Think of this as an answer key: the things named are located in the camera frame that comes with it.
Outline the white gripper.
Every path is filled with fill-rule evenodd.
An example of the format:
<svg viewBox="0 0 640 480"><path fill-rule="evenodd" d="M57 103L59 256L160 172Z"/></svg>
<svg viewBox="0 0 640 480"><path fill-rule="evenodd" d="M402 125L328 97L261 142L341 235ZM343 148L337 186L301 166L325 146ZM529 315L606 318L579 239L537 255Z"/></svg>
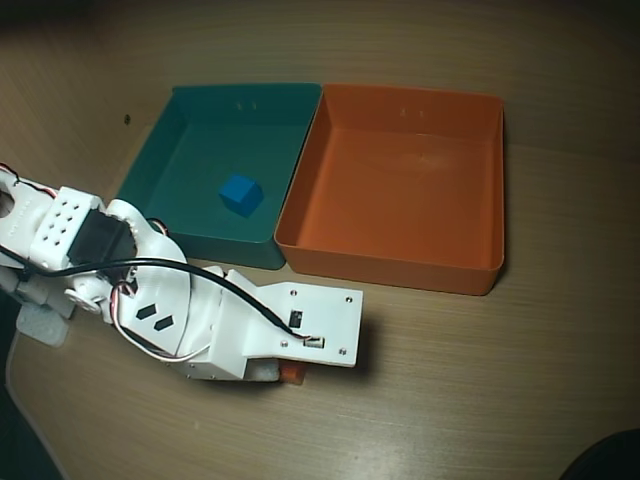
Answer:
<svg viewBox="0 0 640 480"><path fill-rule="evenodd" d="M249 359L238 375L210 362L222 298L222 288L201 277L177 294L121 281L115 286L115 328L138 350L193 379L279 382L278 359Z"/></svg>

